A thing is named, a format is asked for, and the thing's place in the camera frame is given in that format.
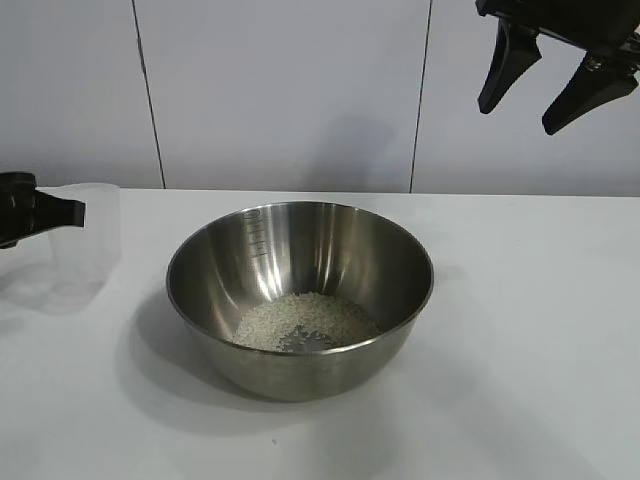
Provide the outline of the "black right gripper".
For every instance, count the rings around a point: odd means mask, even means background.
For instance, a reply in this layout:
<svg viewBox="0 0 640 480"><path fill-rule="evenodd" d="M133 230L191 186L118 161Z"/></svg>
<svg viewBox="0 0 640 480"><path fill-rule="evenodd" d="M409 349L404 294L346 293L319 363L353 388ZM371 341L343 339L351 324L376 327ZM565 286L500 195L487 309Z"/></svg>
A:
<svg viewBox="0 0 640 480"><path fill-rule="evenodd" d="M478 96L491 113L510 87L542 58L539 33L589 53L542 117L556 134L579 117L631 94L639 65L639 0L483 0L479 15L498 22L490 68Z"/></svg>

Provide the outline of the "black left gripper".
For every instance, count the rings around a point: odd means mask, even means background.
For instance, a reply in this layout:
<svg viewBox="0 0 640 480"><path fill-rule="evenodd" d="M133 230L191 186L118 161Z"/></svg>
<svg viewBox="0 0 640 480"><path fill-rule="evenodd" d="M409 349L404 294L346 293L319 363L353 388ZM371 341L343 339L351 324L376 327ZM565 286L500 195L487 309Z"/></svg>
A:
<svg viewBox="0 0 640 480"><path fill-rule="evenodd" d="M36 193L36 178L29 172L1 174L1 248L15 247L35 234L62 227L83 228L85 203Z"/></svg>

